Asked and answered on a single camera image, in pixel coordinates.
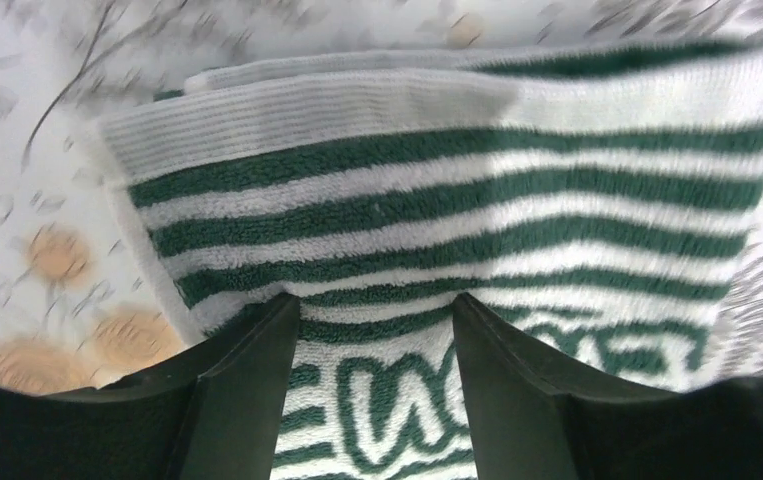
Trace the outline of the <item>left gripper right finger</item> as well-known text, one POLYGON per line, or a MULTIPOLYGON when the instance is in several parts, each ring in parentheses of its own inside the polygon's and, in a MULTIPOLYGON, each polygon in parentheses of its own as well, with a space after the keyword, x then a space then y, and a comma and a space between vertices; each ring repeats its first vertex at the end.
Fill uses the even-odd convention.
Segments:
POLYGON ((763 480, 763 377, 648 387, 561 353, 468 294, 452 308, 480 478, 763 480))

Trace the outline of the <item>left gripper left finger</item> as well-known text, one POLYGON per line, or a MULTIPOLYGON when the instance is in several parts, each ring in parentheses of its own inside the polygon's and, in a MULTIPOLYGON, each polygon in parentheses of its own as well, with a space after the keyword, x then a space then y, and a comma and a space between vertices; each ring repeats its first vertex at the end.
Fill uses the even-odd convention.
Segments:
POLYGON ((0 387, 0 479, 268 478, 299 320, 281 294, 100 389, 0 387))

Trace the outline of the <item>green white striped towel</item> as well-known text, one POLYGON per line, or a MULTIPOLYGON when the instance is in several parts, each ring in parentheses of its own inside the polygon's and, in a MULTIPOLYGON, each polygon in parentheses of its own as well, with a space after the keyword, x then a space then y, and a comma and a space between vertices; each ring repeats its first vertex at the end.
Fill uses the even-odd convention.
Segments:
POLYGON ((260 61, 95 132, 178 330, 300 299, 274 478, 471 479, 460 293, 611 374, 715 372, 763 195, 763 42, 260 61))

